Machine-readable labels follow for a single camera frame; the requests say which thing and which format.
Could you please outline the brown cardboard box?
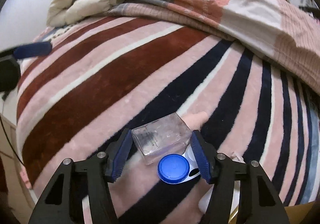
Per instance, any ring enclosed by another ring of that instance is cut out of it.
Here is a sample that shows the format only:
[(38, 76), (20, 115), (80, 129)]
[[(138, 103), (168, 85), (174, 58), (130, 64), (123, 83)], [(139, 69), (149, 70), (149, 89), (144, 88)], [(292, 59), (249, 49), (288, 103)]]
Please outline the brown cardboard box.
[(319, 223), (319, 200), (285, 207), (290, 223)]

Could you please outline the cream cosmetic tube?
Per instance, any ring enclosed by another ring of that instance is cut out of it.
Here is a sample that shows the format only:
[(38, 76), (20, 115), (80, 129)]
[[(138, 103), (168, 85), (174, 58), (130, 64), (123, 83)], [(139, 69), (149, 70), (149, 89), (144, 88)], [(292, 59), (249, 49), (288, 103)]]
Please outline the cream cosmetic tube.
[[(199, 210), (202, 213), (205, 213), (208, 209), (213, 190), (214, 190), (214, 185), (212, 185), (212, 187), (203, 195), (203, 197), (200, 199), (200, 201), (198, 203)], [(227, 198), (226, 194), (227, 194), (227, 192), (223, 191), (222, 193), (218, 193), (216, 195), (216, 198), (217, 198), (216, 205), (217, 206), (219, 206), (221, 204), (221, 202), (223, 202), (223, 200), (225, 198)], [(233, 217), (235, 217), (236, 214), (238, 213), (239, 201), (240, 201), (240, 181), (235, 181), (234, 188), (233, 188), (232, 203), (231, 203), (231, 207), (230, 207), (230, 216), (229, 216), (231, 219)]]

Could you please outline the striped fleece blanket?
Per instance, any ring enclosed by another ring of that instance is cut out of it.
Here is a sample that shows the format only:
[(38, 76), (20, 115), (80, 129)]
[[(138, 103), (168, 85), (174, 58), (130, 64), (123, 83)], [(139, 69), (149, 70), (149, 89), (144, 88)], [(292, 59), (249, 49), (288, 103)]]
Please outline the striped fleece blanket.
[[(141, 17), (48, 29), (49, 55), (21, 64), (19, 150), (39, 199), (63, 162), (105, 151), (124, 129), (206, 112), (206, 142), (263, 167), (284, 206), (319, 198), (319, 96), (288, 71), (202, 30)], [(118, 223), (200, 223), (200, 176), (163, 182), (131, 147), (109, 183)]]

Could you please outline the pink grey patchwork duvet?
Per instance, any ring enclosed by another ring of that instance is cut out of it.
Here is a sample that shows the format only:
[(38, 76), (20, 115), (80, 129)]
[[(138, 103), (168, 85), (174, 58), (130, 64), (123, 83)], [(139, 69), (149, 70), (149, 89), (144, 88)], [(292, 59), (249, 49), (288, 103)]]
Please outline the pink grey patchwork duvet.
[(166, 8), (224, 32), (319, 91), (319, 24), (285, 0), (127, 0)]

